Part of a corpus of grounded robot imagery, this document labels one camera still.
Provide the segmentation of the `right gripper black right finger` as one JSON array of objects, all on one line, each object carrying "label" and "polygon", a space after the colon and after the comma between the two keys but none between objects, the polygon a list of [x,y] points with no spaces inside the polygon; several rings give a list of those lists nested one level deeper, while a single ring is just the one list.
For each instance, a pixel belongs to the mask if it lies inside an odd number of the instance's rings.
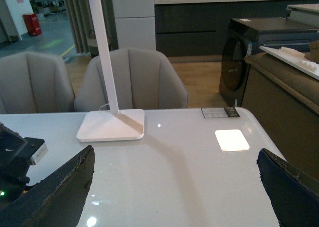
[{"label": "right gripper black right finger", "polygon": [[319,182],[271,151],[259,151],[260,179],[281,227],[319,225]]}]

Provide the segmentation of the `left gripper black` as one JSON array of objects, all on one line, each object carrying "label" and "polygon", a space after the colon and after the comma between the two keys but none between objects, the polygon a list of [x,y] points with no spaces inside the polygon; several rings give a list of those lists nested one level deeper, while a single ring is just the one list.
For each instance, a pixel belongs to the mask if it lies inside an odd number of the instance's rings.
[{"label": "left gripper black", "polygon": [[0,124],[0,207],[3,209],[28,192],[31,165],[36,165],[48,152],[45,140],[22,137]]}]

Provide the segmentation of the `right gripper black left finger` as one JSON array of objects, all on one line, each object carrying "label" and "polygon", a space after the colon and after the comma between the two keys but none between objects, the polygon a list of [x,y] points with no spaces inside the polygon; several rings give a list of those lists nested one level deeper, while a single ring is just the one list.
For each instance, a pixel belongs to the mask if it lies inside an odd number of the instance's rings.
[{"label": "right gripper black left finger", "polygon": [[88,145],[0,212],[2,227],[75,227],[93,180],[94,148]]}]

